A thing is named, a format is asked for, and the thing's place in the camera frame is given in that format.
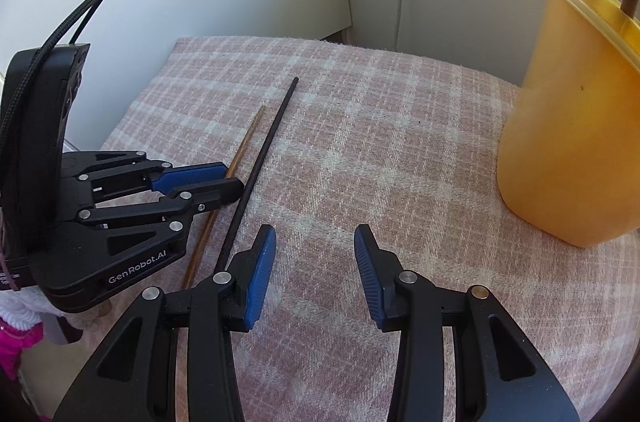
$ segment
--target yellow bucket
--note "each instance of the yellow bucket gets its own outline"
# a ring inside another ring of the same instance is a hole
[[[617,0],[548,0],[498,148],[509,209],[589,247],[640,227],[640,22]]]

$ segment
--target silver screw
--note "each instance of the silver screw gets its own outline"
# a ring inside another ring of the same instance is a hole
[[[487,299],[489,297],[489,289],[482,285],[474,285],[471,287],[471,294],[478,299]]]
[[[411,271],[402,271],[398,277],[400,278],[400,281],[402,281],[402,283],[415,283],[416,281],[418,281],[418,275],[415,274],[415,272],[411,272]]]
[[[147,287],[142,291],[143,299],[156,299],[160,295],[158,287]]]
[[[218,272],[213,275],[213,281],[218,283],[219,285],[224,285],[225,283],[229,283],[231,281],[231,274],[228,272]]]

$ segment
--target blue rubber fingertip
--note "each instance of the blue rubber fingertip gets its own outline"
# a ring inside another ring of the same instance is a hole
[[[262,246],[260,256],[258,256],[258,261],[255,265],[254,275],[247,289],[244,325],[249,330],[251,330],[255,322],[260,319],[275,256],[276,230],[272,227],[264,240],[264,245]]]
[[[151,184],[151,189],[167,195],[177,187],[220,180],[225,177],[225,173],[226,166],[222,162],[187,168],[174,167],[164,170],[160,178]]]
[[[356,232],[353,236],[353,248],[356,255],[358,270],[360,271],[362,288],[364,289],[367,306],[369,307],[369,314],[378,328],[382,328],[385,320],[382,285],[380,285],[378,274],[373,267],[373,261],[359,227],[356,228]]]

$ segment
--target floor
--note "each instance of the floor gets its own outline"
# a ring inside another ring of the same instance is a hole
[[[53,344],[43,339],[22,352],[22,383],[40,415],[52,418],[89,353],[81,342]]]

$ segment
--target black cable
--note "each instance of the black cable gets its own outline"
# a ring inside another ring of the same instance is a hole
[[[82,17],[82,15],[88,11],[87,16],[82,21],[82,23],[78,27],[78,30],[76,30],[72,40],[70,41],[70,43],[75,43],[75,41],[78,39],[78,35],[82,32],[82,29],[94,14],[95,9],[97,9],[98,6],[102,3],[102,1],[103,0],[85,0],[84,2],[82,2],[82,4],[77,6],[76,9],[70,15],[68,15],[68,17],[66,17],[60,25],[58,25],[56,30],[53,31],[51,36],[47,38],[47,41],[42,44],[42,46],[33,56],[33,59],[31,60],[27,71],[20,79],[20,82],[18,82],[18,86],[16,87],[15,92],[11,97],[11,101],[6,107],[4,116],[2,117],[2,123],[0,124],[0,161],[3,161],[5,159],[4,150],[6,147],[6,140],[13,126],[16,113],[22,106],[27,92],[31,87],[33,80],[42,68],[42,65],[50,56],[54,47],[58,44],[58,41],[60,41],[62,37],[69,31],[69,29],[71,29],[71,27],[73,27],[73,25]],[[3,171],[1,179],[4,180],[4,168],[6,168],[6,164],[2,164],[2,166]]]
[[[293,78],[293,81],[289,86],[289,90],[287,91],[287,95],[284,96],[282,104],[278,109],[278,113],[276,113],[276,117],[273,120],[273,123],[271,123],[269,133],[267,133],[267,136],[262,143],[260,153],[258,153],[258,157],[255,159],[254,167],[252,168],[251,174],[246,181],[244,191],[242,192],[242,196],[240,197],[240,201],[238,202],[238,207],[236,208],[234,217],[231,219],[231,224],[229,224],[229,230],[226,232],[225,241],[222,242],[222,248],[220,248],[218,260],[216,261],[216,266],[213,269],[214,274],[224,271],[226,268],[226,262],[228,261],[229,255],[231,254],[231,248],[233,248],[234,242],[236,241],[236,235],[238,234],[238,229],[240,228],[240,222],[242,222],[242,216],[244,216],[244,210],[246,209],[246,205],[249,203],[249,198],[251,198],[251,193],[254,190],[255,182],[258,180],[258,175],[260,174],[260,170],[262,169],[264,159],[267,156],[267,152],[269,151],[271,142],[276,135],[276,131],[278,130],[278,126],[280,126],[282,116],[287,109],[287,105],[289,105],[291,95],[293,94],[293,90],[296,89],[297,84],[298,78]]]

